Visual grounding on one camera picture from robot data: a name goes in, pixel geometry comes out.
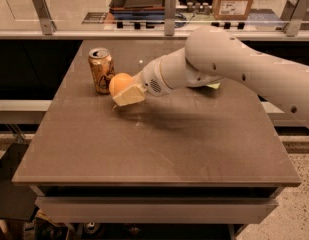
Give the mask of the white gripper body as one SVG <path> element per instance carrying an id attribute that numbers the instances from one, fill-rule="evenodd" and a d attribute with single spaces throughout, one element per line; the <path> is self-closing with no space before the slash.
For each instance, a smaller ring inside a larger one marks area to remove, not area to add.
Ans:
<path id="1" fill-rule="evenodd" d="M 163 58 L 149 62 L 139 73 L 133 76 L 133 82 L 142 93 L 161 97 L 171 93 L 172 89 L 164 82 L 161 73 Z"/>

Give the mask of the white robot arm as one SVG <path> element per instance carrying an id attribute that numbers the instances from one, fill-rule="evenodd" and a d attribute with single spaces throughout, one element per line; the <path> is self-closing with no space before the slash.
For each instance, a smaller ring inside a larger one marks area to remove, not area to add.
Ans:
<path id="1" fill-rule="evenodd" d="M 109 85 L 118 106 L 181 87 L 235 80 L 309 129 L 309 66 L 258 52 L 213 26 L 193 31 L 185 46 L 149 62 L 138 74 L 115 75 Z"/>

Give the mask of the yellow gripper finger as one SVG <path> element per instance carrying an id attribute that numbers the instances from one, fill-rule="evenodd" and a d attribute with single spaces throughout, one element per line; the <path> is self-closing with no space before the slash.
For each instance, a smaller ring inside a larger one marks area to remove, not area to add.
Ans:
<path id="1" fill-rule="evenodd" d="M 140 84 L 132 84 L 113 96 L 114 102 L 118 106 L 126 106 L 139 103 L 145 100 L 144 90 Z"/>

